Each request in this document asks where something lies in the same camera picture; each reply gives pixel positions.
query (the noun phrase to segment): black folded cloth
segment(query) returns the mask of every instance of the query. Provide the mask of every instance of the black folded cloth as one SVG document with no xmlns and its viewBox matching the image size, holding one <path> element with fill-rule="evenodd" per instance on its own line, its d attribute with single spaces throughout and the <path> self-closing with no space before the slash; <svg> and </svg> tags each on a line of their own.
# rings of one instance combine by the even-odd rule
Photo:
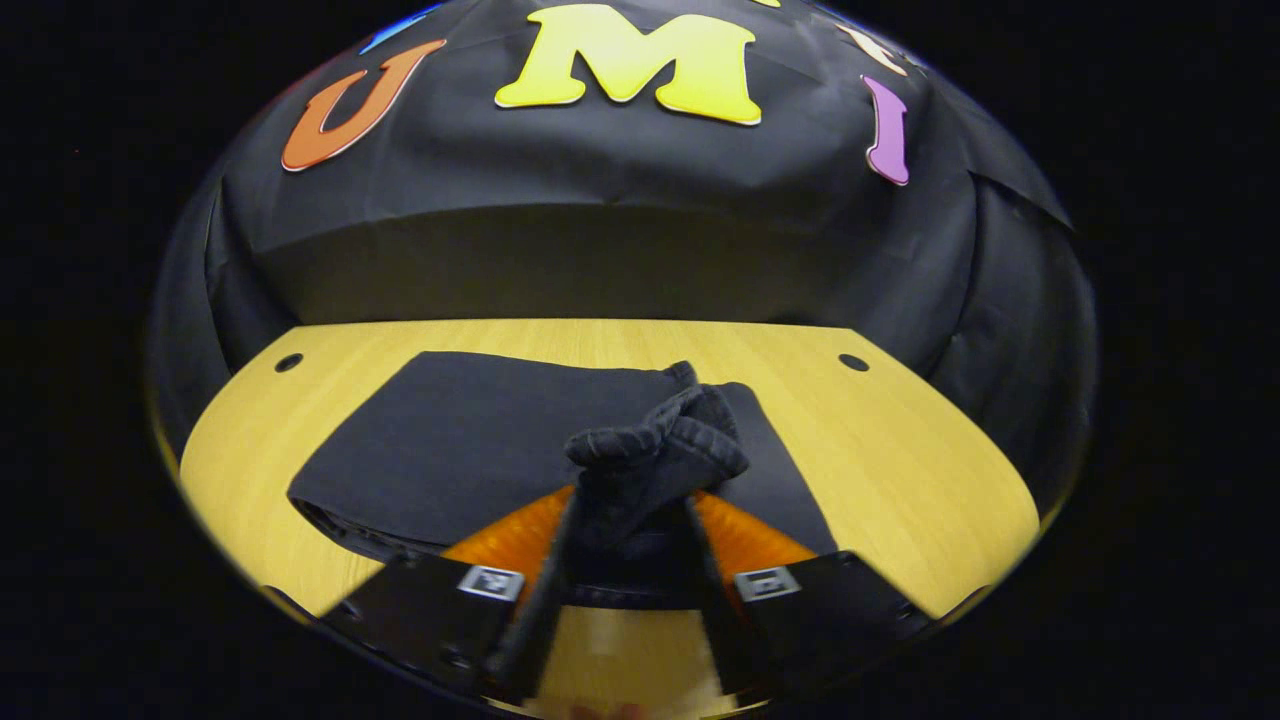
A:
<svg viewBox="0 0 1280 720">
<path fill-rule="evenodd" d="M 644 419 L 639 427 L 637 418 Z M 716 429 L 721 427 L 731 432 Z M 288 497 L 334 542 L 388 561 L 402 552 L 440 552 L 579 482 L 584 466 L 575 459 L 590 465 L 627 448 L 609 450 L 602 445 L 607 436 L 608 442 L 655 450 L 680 447 L 687 433 L 708 432 L 721 436 L 701 438 L 712 441 L 705 446 L 716 448 L 710 454 L 677 456 L 668 450 L 662 460 L 685 469 L 666 475 L 685 480 L 646 487 L 627 497 L 627 507 L 655 507 L 685 487 L 680 482 L 718 468 L 721 479 L 741 474 L 700 487 L 814 552 L 836 550 L 755 395 L 740 383 L 700 386 L 689 363 L 666 370 L 596 370 L 467 352 L 420 354 L 315 451 L 289 484 Z M 730 438 L 736 451 L 723 442 Z M 687 471 L 690 464 L 705 462 L 712 465 Z M 740 469 L 746 462 L 750 466 Z M 580 489 L 588 487 L 591 480 L 580 483 Z M 594 489 L 605 487 L 598 483 Z M 618 530 L 608 528 L 590 532 L 599 533 L 599 542 L 618 538 Z"/>
</svg>

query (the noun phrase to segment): black cloth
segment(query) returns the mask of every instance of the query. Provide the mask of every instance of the black cloth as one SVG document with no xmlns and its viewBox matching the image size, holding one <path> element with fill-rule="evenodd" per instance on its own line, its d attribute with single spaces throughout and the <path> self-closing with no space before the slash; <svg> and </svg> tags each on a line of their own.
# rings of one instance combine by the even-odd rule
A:
<svg viewBox="0 0 1280 720">
<path fill-rule="evenodd" d="M 686 388 L 694 368 L 582 369 L 424 352 L 358 407 L 302 466 L 294 506 L 343 547 L 376 560 L 439 552 L 576 482 L 566 442 L 636 423 Z M 814 552 L 836 550 L 808 484 L 749 387 L 716 386 L 750 468 L 716 493 Z"/>
</svg>

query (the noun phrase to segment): wooden table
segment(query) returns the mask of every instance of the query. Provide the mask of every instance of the wooden table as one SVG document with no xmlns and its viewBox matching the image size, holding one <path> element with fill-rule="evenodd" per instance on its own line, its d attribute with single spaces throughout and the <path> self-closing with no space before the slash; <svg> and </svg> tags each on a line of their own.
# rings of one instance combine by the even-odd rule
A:
<svg viewBox="0 0 1280 720">
<path fill-rule="evenodd" d="M 323 615 L 381 565 L 308 524 L 285 488 L 330 433 L 424 351 L 580 368 L 663 369 L 756 393 L 842 550 L 933 618 L 997 583 L 1034 542 L 1030 493 L 996 446 L 910 370 L 849 329 L 682 320 L 435 320 L 291 331 L 244 366 L 197 423 L 179 486 L 255 584 Z M 294 352 L 288 373 L 275 364 Z M 846 366 L 849 354 L 869 365 Z M 645 703 L 652 720 L 732 710 L 696 611 L 566 607 L 538 698 Z"/>
</svg>

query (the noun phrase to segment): black background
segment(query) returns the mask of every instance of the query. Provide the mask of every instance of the black background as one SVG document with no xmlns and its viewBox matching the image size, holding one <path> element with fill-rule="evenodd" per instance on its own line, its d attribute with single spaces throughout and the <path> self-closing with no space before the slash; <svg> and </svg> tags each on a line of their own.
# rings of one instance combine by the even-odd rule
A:
<svg viewBox="0 0 1280 720">
<path fill-rule="evenodd" d="M 1096 447 L 995 596 L 804 716 L 1226 716 L 1276 697 L 1275 541 L 1249 498 L 1276 475 L 1275 304 L 1245 293 L 1275 229 L 1242 215 L 1267 209 L 1275 53 L 1245 56 L 1270 45 L 1243 40 L 1258 20 L 1233 3 L 1034 5 L 842 8 L 970 92 L 1059 188 L 1098 290 Z M 4 705 L 19 716 L 471 716 L 247 589 L 166 478 L 140 384 L 160 250 L 216 154 L 416 9 L 49 3 L 10 18 L 4 479 L 19 491 L 8 527 L 32 528 L 8 543 L 19 692 Z"/>
</svg>

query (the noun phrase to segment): letter m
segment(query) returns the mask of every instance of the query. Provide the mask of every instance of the letter m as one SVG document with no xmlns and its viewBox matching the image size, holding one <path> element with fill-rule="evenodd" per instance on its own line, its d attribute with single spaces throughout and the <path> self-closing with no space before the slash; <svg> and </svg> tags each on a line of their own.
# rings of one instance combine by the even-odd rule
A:
<svg viewBox="0 0 1280 720">
<path fill-rule="evenodd" d="M 760 122 L 760 108 L 746 94 L 744 56 L 755 35 L 744 27 L 680 15 L 644 35 L 609 5 L 544 8 L 529 19 L 541 28 L 520 78 L 494 96 L 499 108 L 577 101 L 586 92 L 572 76 L 581 54 L 616 102 L 628 102 L 675 61 L 675 77 L 654 92 L 663 108 L 744 126 Z"/>
</svg>

